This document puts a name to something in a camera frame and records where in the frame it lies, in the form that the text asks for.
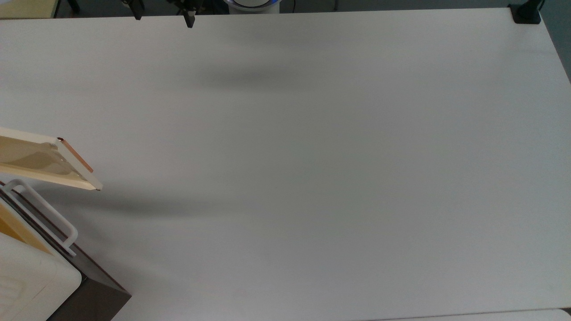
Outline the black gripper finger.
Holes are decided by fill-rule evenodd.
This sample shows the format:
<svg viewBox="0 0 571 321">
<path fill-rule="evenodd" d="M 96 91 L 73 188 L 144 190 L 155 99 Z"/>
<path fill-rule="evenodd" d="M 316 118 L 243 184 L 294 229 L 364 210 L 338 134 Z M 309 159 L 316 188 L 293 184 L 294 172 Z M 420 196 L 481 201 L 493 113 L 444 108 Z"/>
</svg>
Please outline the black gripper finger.
<svg viewBox="0 0 571 321">
<path fill-rule="evenodd" d="M 142 0 L 121 0 L 123 6 L 130 9 L 136 20 L 141 20 L 145 12 L 145 5 Z"/>
<path fill-rule="evenodd" d="M 203 6 L 203 0 L 169 0 L 169 4 L 175 6 L 177 11 L 177 16 L 182 16 L 188 28 L 194 26 L 196 20 L 196 14 L 200 11 Z"/>
</svg>

